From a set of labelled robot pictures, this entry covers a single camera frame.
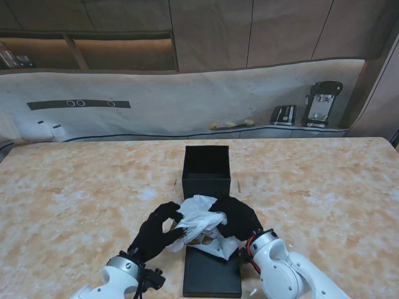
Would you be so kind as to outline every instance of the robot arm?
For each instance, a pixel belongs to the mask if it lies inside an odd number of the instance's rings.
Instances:
[[[247,248],[269,299],[300,298],[309,290],[313,299],[350,299],[307,258],[289,253],[272,229],[249,239]]]
[[[138,287],[139,267],[125,257],[116,256],[102,269],[104,284],[97,288],[82,287],[70,299],[123,299]]]
[[[145,268],[145,264],[130,259],[124,252],[113,257],[102,269],[104,284],[92,289],[88,285],[78,290],[71,299],[141,298],[148,288],[159,290],[165,278],[162,271]]]

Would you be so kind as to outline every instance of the marble table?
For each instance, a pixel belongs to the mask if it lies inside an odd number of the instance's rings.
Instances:
[[[186,145],[230,146],[231,194],[352,298],[398,298],[399,154],[381,138],[14,148],[0,164],[0,298],[69,298],[101,284],[149,213],[182,201]],[[145,298],[182,297],[184,252],[148,266],[166,282]],[[242,276],[243,298],[264,298],[251,266]]]

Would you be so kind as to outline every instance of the white plastic bag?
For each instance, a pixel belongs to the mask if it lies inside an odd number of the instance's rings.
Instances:
[[[235,237],[224,238],[216,228],[220,223],[226,225],[227,217],[223,212],[209,212],[216,198],[195,195],[188,198],[180,205],[178,212],[184,218],[175,228],[186,227],[186,234],[168,246],[168,250],[177,252],[184,245],[196,247],[216,257],[228,260],[230,255],[238,248],[241,241]],[[196,239],[198,244],[189,245]]]

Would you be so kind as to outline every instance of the shelf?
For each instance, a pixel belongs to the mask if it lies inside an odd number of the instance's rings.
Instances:
[[[178,70],[175,47],[168,31],[114,33],[3,32],[0,41],[14,55],[27,55],[38,69],[0,70],[0,74],[92,70],[131,74],[129,71]]]

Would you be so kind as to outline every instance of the black glove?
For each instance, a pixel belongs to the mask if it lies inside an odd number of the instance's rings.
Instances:
[[[185,234],[184,228],[173,229],[163,233],[162,223],[168,218],[176,222],[182,220],[183,215],[177,212],[180,206],[174,202],[162,204],[153,211],[148,219],[140,227],[140,231],[127,250],[127,254],[145,263],[153,259],[165,249]]]
[[[248,240],[254,232],[263,231],[255,211],[247,204],[234,197],[218,199],[209,209],[210,212],[224,212],[226,225],[218,225],[218,230],[225,238],[235,236],[240,241]]]

